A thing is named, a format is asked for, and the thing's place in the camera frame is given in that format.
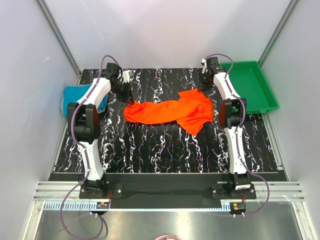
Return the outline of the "orange t shirt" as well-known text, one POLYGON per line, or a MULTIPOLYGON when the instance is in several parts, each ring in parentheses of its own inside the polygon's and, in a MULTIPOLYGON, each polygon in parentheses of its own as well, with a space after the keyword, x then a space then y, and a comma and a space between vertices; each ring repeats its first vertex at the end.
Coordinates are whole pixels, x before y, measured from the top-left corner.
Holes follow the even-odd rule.
POLYGON ((197 89, 181 91, 178 100, 160 103, 135 102, 123 111, 130 123, 157 125, 177 122, 187 133, 196 136, 205 123, 214 120, 214 105, 210 98, 197 89))

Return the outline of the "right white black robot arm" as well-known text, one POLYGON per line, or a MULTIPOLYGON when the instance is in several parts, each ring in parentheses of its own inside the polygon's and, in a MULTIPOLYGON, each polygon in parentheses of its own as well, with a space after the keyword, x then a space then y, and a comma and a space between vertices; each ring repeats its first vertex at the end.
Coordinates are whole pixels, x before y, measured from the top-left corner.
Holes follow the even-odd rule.
POLYGON ((229 56, 222 53, 211 54, 201 60, 198 91, 211 90, 214 86, 222 98, 219 111, 219 124, 223 128, 229 151, 228 182, 220 192, 231 198, 243 198, 251 187, 250 171, 245 163, 243 147, 243 125, 246 118, 247 100, 240 97, 230 80, 230 71, 220 65, 218 57, 229 56))

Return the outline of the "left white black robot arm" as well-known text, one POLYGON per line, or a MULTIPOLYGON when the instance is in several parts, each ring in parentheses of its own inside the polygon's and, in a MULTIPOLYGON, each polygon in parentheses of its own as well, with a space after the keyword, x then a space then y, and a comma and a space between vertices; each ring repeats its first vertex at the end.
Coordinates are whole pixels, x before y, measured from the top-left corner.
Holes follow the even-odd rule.
POLYGON ((103 198, 111 193, 98 149, 101 134, 98 107, 109 92, 113 92, 118 101, 132 105, 132 76, 132 70, 123 70, 116 63, 108 63, 105 69, 99 70, 84 95, 67 105, 69 134, 81 153, 84 166, 84 178, 78 183, 83 196, 103 198))

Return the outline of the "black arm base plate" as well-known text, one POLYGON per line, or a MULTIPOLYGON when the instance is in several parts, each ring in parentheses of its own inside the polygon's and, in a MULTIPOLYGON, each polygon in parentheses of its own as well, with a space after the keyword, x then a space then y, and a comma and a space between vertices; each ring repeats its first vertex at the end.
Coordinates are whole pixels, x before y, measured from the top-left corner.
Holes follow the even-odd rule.
POLYGON ((248 173, 106 173, 101 180, 85 180, 80 196, 114 199, 130 195, 196 195, 213 199, 256 199, 248 173))

